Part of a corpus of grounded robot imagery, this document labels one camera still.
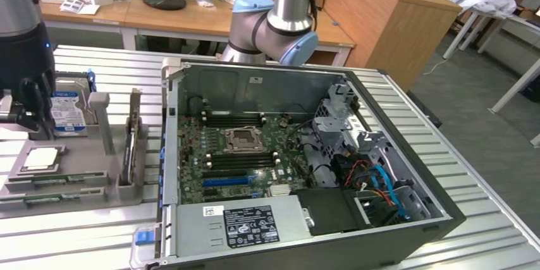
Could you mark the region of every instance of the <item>white stool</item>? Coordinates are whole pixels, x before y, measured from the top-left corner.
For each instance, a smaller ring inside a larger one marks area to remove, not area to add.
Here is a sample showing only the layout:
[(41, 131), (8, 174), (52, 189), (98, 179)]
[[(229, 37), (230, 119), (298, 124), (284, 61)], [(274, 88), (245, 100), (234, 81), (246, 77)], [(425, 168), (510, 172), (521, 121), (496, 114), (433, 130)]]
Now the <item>white stool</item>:
[(453, 51), (456, 50), (457, 44), (461, 41), (462, 37), (466, 34), (466, 31), (469, 30), (472, 24), (474, 23), (474, 20), (478, 18), (478, 16), (481, 16), (481, 19), (478, 21), (478, 24), (476, 25), (476, 27), (472, 29), (472, 32), (469, 34), (469, 36), (465, 39), (465, 42), (461, 44), (461, 46), (458, 47), (458, 49), (461, 51), (465, 50), (465, 48), (469, 46), (470, 41), (473, 40), (473, 38), (476, 37), (476, 34), (478, 33), (478, 31), (481, 30), (481, 28), (484, 27), (484, 25), (488, 22), (489, 18), (494, 18), (493, 15), (485, 14), (474, 9), (470, 10), (472, 14), (469, 16), (469, 19), (466, 20), (465, 24), (461, 27), (461, 31), (458, 31), (456, 38), (453, 39), (446, 52), (444, 52), (442, 58), (448, 59), (452, 57)]

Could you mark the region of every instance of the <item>aluminum workbench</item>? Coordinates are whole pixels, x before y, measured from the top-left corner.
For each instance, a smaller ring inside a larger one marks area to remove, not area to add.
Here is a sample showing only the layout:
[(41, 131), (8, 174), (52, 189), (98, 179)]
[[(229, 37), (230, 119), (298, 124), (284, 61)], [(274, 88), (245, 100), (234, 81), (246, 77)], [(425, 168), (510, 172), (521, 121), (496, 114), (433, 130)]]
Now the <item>aluminum workbench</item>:
[[(160, 67), (162, 58), (174, 55), (60, 46), (54, 56), (56, 70), (94, 71), (97, 90), (110, 93), (110, 123), (125, 121), (132, 87), (142, 90), (141, 116), (150, 129), (144, 203), (0, 220), (0, 269), (129, 269), (132, 233), (153, 223), (157, 214)], [(422, 246), (385, 269), (540, 269), (537, 237), (404, 92), (377, 71), (354, 69), (354, 73), (468, 217), (442, 240)], [(366, 122), (376, 129), (374, 120), (366, 117)], [(25, 133), (0, 132), (0, 185), (25, 138)]]

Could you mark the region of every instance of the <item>table leg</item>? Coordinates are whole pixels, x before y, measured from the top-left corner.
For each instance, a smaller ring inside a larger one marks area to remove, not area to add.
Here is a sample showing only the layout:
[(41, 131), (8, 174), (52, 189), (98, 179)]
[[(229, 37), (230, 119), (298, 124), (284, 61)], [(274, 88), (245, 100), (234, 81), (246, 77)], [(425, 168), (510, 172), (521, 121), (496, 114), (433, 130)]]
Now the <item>table leg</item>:
[(486, 16), (482, 16), (482, 17), (480, 18), (480, 21), (478, 21), (476, 27), (472, 29), (472, 32), (470, 32), (469, 36), (468, 36), (466, 39), (465, 39), (465, 42), (464, 42), (464, 43), (461, 44), (461, 46), (458, 47), (460, 50), (464, 51), (464, 50), (466, 49), (466, 47), (469, 46), (469, 43), (470, 43), (472, 39), (474, 38), (474, 36), (476, 36), (476, 34), (478, 33), (480, 29), (481, 29), (481, 28), (484, 27), (484, 25), (486, 24), (486, 23), (485, 23), (486, 21), (488, 21), (488, 17), (486, 17)]
[(532, 144), (536, 148), (540, 148), (540, 134), (530, 140), (530, 144)]
[(350, 48), (349, 47), (342, 47), (338, 49), (334, 60), (332, 62), (332, 66), (345, 66), (345, 61), (348, 58), (348, 53), (350, 53)]
[(124, 49), (136, 51), (137, 50), (137, 30), (134, 28), (121, 28), (121, 39), (124, 41)]
[(480, 48), (478, 48), (478, 53), (484, 52), (484, 50), (488, 47), (488, 43), (490, 42), (490, 39), (493, 38), (493, 36), (500, 32), (500, 29), (502, 28), (502, 25), (506, 23), (506, 20), (501, 20), (497, 27), (493, 29), (493, 31), (490, 32), (488, 38), (485, 38), (484, 43), (481, 44)]
[(517, 82), (513, 84), (512, 88), (508, 92), (502, 95), (494, 106), (490, 108), (493, 113), (498, 112), (504, 105), (509, 102), (512, 97), (522, 90), (525, 85), (534, 79), (534, 77), (540, 74), (540, 59), (536, 63), (530, 66), (526, 73), (521, 76)]
[(469, 16), (469, 19), (466, 20), (466, 22), (465, 22), (465, 24), (464, 24), (464, 26), (462, 26), (462, 28), (461, 28), (461, 31), (458, 31), (457, 36), (456, 36), (456, 38), (453, 39), (453, 41), (452, 41), (452, 43), (450, 43), (450, 45), (449, 45), (449, 47), (448, 47), (446, 52), (444, 52), (444, 55), (442, 55), (442, 58), (444, 58), (444, 59), (448, 59), (448, 58), (452, 57), (453, 50), (456, 49), (457, 44), (458, 44), (458, 42), (461, 41), (462, 36), (465, 36), (466, 31), (469, 30), (469, 28), (470, 28), (470, 26), (472, 26), (472, 23), (474, 22), (474, 20), (476, 20), (477, 17), (478, 17), (478, 13), (477, 13), (476, 11), (472, 12), (472, 14), (470, 14), (470, 16)]

